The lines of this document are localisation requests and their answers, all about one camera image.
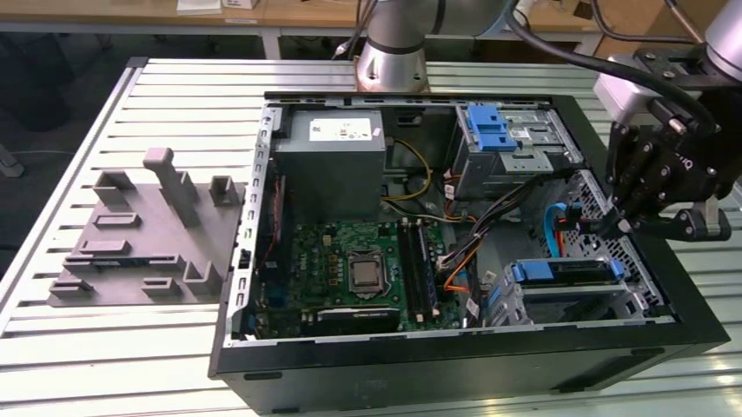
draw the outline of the yellow wire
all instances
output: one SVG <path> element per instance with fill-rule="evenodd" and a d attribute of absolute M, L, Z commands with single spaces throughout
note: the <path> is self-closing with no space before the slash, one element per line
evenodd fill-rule
<path fill-rule="evenodd" d="M 395 196 L 382 197 L 382 200 L 385 200 L 387 202 L 395 202 L 395 201 L 399 201 L 399 200 L 411 200 L 413 198 L 418 197 L 419 195 L 426 194 L 426 191 L 429 191 L 429 188 L 430 188 L 430 184 L 433 183 L 433 175 L 430 174 L 430 166 L 429 166 L 429 162 L 426 161 L 426 158 L 422 157 L 422 154 L 418 152 L 418 150 L 406 141 L 403 141 L 402 139 L 394 139 L 394 141 L 398 142 L 402 146 L 405 146 L 405 148 L 407 148 L 413 154 L 415 154 L 419 161 L 426 166 L 427 179 L 426 179 L 426 186 L 418 192 L 415 192 L 413 194 L 407 194 L 407 195 L 395 195 Z"/>

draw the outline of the orange wire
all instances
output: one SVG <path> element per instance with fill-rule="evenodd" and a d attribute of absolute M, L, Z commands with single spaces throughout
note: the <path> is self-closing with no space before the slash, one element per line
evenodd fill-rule
<path fill-rule="evenodd" d="M 565 234 L 559 232 L 561 255 L 567 256 L 567 244 L 565 243 Z"/>
<path fill-rule="evenodd" d="M 477 250 L 479 249 L 479 246 L 482 246 L 482 242 L 479 242 L 479 244 L 477 245 L 477 248 L 474 248 L 474 250 L 469 253 L 469 255 L 465 257 L 462 263 L 459 263 L 459 266 L 454 269 L 454 272 L 451 273 L 451 275 L 449 276 L 449 279 L 446 280 L 446 283 L 443 284 L 443 289 L 446 291 L 453 290 L 453 291 L 466 291 L 469 292 L 469 289 L 465 287 L 458 287 L 458 286 L 453 286 L 451 282 L 454 282 L 454 278 L 455 275 L 459 273 L 459 271 L 462 270 L 462 268 L 465 267 L 465 265 L 469 263 L 469 261 L 473 259 L 474 254 L 477 253 Z"/>

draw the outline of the wire bundle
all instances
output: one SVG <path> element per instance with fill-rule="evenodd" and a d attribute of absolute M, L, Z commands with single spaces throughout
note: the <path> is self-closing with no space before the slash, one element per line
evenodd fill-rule
<path fill-rule="evenodd" d="M 541 174 L 534 176 L 529 181 L 523 182 L 518 187 L 515 187 L 510 192 L 507 192 L 487 208 L 485 215 L 479 218 L 470 231 L 470 239 L 463 244 L 463 246 L 451 252 L 442 259 L 442 263 L 447 264 L 458 257 L 463 256 L 462 261 L 454 269 L 454 273 L 449 276 L 443 289 L 446 291 L 466 291 L 466 288 L 451 285 L 454 282 L 455 275 L 459 273 L 462 268 L 474 258 L 479 247 L 482 246 L 482 240 L 487 233 L 490 232 L 490 227 L 493 223 L 510 211 L 513 211 L 523 198 L 527 196 L 530 191 L 547 181 L 557 180 L 561 178 L 567 178 L 574 174 L 574 169 L 563 169 L 551 174 Z"/>

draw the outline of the metal slotted table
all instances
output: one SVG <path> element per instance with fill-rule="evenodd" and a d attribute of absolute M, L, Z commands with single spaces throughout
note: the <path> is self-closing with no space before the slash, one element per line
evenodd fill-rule
<path fill-rule="evenodd" d="M 590 71 L 561 65 L 431 63 L 429 74 L 434 92 L 573 95 L 607 137 L 610 120 L 591 92 Z M 143 68 L 126 69 L 0 282 L 3 416 L 252 414 L 226 385 L 207 378 L 216 304 L 51 308 L 48 287 L 98 202 L 91 186 L 102 169 L 126 169 L 135 182 L 155 182 L 140 168 L 144 152 L 171 147 L 174 164 L 190 171 L 194 182 L 212 175 L 248 182 L 263 92 L 353 89 L 350 63 L 152 59 Z M 740 230 L 737 197 L 722 207 Z M 673 246 L 733 342 L 601 393 L 391 407 L 353 415 L 742 413 L 742 232 L 730 242 Z"/>

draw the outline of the table leg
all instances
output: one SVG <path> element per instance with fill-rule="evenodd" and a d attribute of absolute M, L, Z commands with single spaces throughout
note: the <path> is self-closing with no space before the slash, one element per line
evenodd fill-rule
<path fill-rule="evenodd" d="M 16 178 L 23 175 L 26 168 L 18 159 L 11 155 L 8 149 L 0 144 L 0 174 L 11 178 Z"/>
<path fill-rule="evenodd" d="M 263 28 L 260 30 L 263 38 L 263 50 L 266 51 L 266 59 L 280 59 L 279 28 Z"/>

